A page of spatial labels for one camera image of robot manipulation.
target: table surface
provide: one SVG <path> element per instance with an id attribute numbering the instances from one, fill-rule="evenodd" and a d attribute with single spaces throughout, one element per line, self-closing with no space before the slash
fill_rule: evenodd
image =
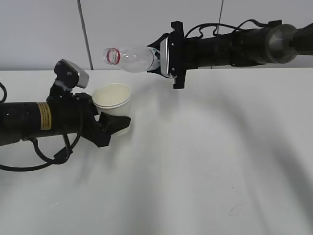
<path id="1" fill-rule="evenodd" d="M 75 92 L 131 87 L 131 131 L 99 149 L 81 139 L 64 165 L 1 171 L 2 234 L 313 233 L 313 69 L 195 70 L 184 90 L 153 74 L 88 73 Z M 54 78 L 0 72 L 7 102 L 44 102 Z M 63 147 L 60 136 L 39 143 L 48 156 Z M 42 163 L 30 142 L 0 156 Z"/>

